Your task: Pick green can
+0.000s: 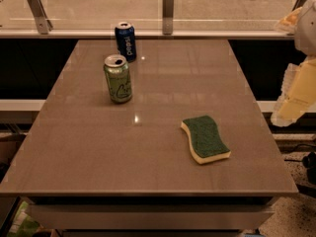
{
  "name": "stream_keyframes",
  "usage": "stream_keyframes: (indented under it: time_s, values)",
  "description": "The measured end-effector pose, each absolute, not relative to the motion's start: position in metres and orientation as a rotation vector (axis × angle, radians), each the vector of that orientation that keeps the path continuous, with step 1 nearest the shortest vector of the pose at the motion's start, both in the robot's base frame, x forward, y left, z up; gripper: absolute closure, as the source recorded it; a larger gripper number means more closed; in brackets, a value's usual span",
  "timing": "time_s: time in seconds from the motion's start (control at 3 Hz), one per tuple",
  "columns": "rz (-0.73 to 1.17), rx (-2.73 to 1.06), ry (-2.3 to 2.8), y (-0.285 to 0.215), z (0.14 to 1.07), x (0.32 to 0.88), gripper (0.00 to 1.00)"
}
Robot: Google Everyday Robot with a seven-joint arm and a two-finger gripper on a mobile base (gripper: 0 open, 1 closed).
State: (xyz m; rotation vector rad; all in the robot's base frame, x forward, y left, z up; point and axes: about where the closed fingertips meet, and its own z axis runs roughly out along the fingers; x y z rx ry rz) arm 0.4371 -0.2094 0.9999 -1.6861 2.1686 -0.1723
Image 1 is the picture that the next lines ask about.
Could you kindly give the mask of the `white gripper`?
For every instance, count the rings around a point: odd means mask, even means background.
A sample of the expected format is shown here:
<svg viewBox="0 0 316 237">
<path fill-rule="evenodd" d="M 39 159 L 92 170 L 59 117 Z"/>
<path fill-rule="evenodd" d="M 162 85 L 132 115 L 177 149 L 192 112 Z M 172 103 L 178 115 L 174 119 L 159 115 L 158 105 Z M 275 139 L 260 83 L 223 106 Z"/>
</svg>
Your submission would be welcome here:
<svg viewBox="0 0 316 237">
<path fill-rule="evenodd" d="M 280 19 L 274 26 L 280 33 L 293 35 L 295 48 L 306 55 L 316 55 L 316 0 L 307 0 Z M 271 122 L 284 127 L 296 123 L 316 103 L 316 58 L 306 58 L 299 65 L 289 63 L 283 76 Z"/>
</svg>

